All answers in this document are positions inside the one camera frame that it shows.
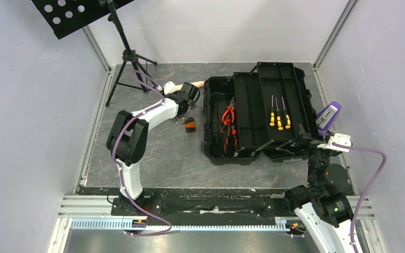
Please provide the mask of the wire brush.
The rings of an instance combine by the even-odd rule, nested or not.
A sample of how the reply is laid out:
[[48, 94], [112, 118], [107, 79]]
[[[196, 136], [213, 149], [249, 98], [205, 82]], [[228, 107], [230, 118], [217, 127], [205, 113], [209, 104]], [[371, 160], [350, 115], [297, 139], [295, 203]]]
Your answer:
[[183, 124], [186, 133], [193, 133], [196, 131], [196, 124], [193, 117], [185, 118]]

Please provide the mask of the yellow black short screwdriver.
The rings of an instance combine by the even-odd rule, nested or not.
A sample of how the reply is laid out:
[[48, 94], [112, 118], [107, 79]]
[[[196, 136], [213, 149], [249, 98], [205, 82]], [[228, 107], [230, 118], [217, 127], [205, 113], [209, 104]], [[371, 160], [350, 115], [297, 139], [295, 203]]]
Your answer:
[[275, 108], [274, 108], [274, 94], [271, 96], [271, 106], [270, 106], [270, 113], [269, 113], [269, 126], [275, 126]]

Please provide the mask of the orange cutting pliers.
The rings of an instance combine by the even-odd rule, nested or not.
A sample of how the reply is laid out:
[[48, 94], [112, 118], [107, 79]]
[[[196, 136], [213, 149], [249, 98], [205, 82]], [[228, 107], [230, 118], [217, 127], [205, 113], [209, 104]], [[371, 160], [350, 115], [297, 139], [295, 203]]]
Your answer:
[[235, 97], [232, 97], [229, 105], [226, 107], [226, 110], [221, 117], [221, 133], [229, 132], [229, 127], [232, 125], [235, 119], [234, 104]]

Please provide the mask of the black plastic toolbox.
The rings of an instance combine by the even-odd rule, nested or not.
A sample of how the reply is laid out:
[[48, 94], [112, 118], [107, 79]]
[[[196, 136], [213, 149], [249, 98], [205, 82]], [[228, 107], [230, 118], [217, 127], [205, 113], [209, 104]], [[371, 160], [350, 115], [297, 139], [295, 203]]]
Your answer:
[[[277, 128], [275, 102], [275, 126], [269, 126], [272, 94], [277, 97], [283, 131]], [[290, 129], [285, 129], [281, 96], [291, 118]], [[238, 150], [224, 154], [221, 117], [232, 97], [235, 97], [232, 125], [238, 134]], [[249, 72], [210, 77], [204, 84], [203, 154], [216, 166], [249, 165], [261, 154], [273, 162], [307, 158], [307, 146], [292, 147], [291, 142], [299, 124], [313, 138], [322, 139], [311, 97], [305, 85], [305, 72], [292, 63], [258, 62]]]

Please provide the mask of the orange black combination pliers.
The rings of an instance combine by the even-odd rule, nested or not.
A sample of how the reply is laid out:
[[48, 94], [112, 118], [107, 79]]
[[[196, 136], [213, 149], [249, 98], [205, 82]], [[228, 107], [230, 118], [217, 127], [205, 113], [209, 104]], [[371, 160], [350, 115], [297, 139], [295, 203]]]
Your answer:
[[233, 125], [228, 125], [223, 131], [223, 152], [228, 154], [238, 150], [238, 134]]

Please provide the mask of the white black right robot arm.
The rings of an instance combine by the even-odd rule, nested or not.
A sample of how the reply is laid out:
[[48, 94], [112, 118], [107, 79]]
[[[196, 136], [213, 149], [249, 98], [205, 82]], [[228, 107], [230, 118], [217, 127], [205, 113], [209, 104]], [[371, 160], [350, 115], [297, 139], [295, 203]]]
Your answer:
[[330, 157], [349, 152], [351, 137], [335, 133], [326, 140], [319, 140], [299, 125], [291, 145], [308, 148], [307, 185], [285, 191], [284, 210], [290, 215], [297, 215], [320, 252], [362, 252], [355, 238], [355, 220], [350, 202], [327, 175], [332, 169], [340, 167], [331, 164]]

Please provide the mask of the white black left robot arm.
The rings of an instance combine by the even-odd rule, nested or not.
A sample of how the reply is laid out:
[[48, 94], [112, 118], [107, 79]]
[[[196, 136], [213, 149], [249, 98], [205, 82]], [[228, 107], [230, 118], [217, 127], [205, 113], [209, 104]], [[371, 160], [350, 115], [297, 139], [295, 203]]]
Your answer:
[[140, 179], [140, 161], [146, 151], [148, 133], [156, 126], [172, 119], [181, 119], [196, 107], [199, 88], [195, 83], [175, 85], [168, 82], [160, 100], [144, 109], [120, 111], [114, 120], [106, 147], [115, 162], [120, 180], [120, 192], [126, 197], [124, 208], [131, 215], [144, 209]]

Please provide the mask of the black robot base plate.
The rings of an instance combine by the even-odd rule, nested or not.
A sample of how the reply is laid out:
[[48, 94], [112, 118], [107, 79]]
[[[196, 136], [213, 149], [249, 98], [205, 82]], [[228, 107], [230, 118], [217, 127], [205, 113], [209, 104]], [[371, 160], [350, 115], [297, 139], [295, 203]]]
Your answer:
[[118, 195], [111, 215], [133, 217], [151, 226], [272, 225], [275, 219], [298, 220], [284, 198], [285, 189], [145, 188], [131, 203]]

